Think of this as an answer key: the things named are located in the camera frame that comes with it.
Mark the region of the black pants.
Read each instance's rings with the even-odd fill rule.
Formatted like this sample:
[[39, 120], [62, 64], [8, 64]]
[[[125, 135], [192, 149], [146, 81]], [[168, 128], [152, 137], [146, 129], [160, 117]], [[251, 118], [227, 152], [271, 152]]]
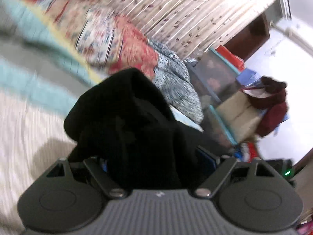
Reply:
[[210, 174], [201, 146], [229, 149], [174, 118], [157, 87], [139, 70], [120, 71], [85, 92], [64, 120], [77, 146], [69, 159], [103, 159], [122, 189], [193, 189]]

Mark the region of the cardboard box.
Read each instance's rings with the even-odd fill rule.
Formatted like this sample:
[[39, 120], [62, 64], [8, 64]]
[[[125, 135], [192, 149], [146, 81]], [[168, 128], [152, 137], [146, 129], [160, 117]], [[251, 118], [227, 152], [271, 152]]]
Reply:
[[216, 111], [237, 143], [253, 136], [264, 116], [264, 111], [254, 108], [242, 91], [226, 99]]

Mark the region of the maroon clothes pile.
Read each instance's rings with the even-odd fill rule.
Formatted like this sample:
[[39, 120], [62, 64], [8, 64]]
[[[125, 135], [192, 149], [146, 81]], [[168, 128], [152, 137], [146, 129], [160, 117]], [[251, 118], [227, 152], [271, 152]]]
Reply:
[[[250, 104], [265, 113], [258, 124], [255, 133], [260, 137], [268, 136], [281, 124], [288, 112], [286, 102], [286, 83], [276, 81], [270, 77], [262, 76], [261, 85], [257, 87], [242, 88], [242, 92], [247, 96]], [[256, 97], [251, 95], [251, 91], [262, 90], [266, 96]]]

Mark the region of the teal-framed storage box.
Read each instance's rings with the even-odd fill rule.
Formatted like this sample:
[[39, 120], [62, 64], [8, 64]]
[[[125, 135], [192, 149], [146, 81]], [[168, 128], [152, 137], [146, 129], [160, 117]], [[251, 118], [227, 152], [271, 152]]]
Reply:
[[197, 58], [184, 60], [191, 83], [196, 90], [204, 119], [201, 127], [212, 139], [226, 147], [237, 145], [225, 122], [217, 113], [217, 107], [237, 92], [238, 69], [214, 49], [209, 49]]

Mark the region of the striped teal beige quilt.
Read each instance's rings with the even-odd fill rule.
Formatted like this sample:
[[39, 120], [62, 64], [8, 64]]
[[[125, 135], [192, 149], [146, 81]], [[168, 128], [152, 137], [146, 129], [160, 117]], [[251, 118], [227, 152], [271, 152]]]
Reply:
[[1, 234], [20, 234], [22, 193], [74, 142], [63, 121], [107, 77], [89, 68], [27, 0], [1, 0]]

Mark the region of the red floral patchwork blanket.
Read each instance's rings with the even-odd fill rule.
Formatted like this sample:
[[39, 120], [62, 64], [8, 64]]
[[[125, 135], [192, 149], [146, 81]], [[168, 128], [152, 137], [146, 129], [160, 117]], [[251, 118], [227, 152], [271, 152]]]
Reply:
[[204, 118], [178, 55], [146, 38], [105, 0], [1, 0], [1, 33], [37, 47], [90, 86], [136, 68], [170, 106], [197, 124]]

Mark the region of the beige leaf print curtain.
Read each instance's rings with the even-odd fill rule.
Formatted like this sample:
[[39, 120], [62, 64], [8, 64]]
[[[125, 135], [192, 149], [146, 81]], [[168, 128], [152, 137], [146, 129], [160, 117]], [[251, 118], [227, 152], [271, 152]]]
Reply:
[[227, 43], [276, 0], [104, 0], [180, 58]]

